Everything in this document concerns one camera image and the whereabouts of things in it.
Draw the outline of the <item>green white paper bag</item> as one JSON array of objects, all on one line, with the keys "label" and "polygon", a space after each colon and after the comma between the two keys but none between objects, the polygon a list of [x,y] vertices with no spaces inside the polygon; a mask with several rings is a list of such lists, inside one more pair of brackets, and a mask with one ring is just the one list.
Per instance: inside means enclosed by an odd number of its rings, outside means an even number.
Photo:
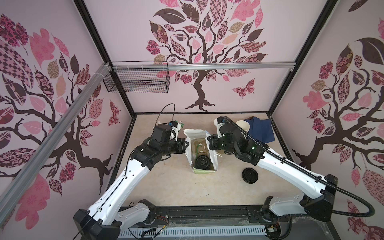
[{"label": "green white paper bag", "polygon": [[218,170],[218,158],[216,151],[209,149],[208,137],[211,134],[205,130],[186,129],[184,134],[189,146],[185,155],[196,175],[214,173]]}]

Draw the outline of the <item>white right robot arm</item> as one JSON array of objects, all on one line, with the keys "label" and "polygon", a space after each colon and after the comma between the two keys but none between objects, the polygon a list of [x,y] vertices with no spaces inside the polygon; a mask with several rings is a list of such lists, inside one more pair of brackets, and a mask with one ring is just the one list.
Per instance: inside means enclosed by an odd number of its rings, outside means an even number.
[{"label": "white right robot arm", "polygon": [[217,134],[208,137],[210,150],[222,150],[237,159],[268,170],[296,186],[301,193],[289,198],[269,196],[261,216],[267,222],[287,215],[306,214],[318,221],[331,219],[337,179],[307,171],[279,155],[267,145],[253,139],[241,127],[227,117],[214,120]]}]

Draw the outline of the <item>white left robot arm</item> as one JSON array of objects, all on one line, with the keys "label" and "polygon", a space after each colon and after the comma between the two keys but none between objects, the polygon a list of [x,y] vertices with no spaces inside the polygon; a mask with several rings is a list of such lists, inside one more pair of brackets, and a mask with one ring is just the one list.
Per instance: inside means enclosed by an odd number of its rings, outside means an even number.
[{"label": "white left robot arm", "polygon": [[125,169],[107,191],[88,209],[75,213],[78,235],[86,240],[116,240],[122,227],[147,219],[150,207],[143,203],[124,211],[120,208],[155,164],[185,153],[189,143],[178,137],[181,127],[177,121],[154,126],[152,135],[132,151]]}]

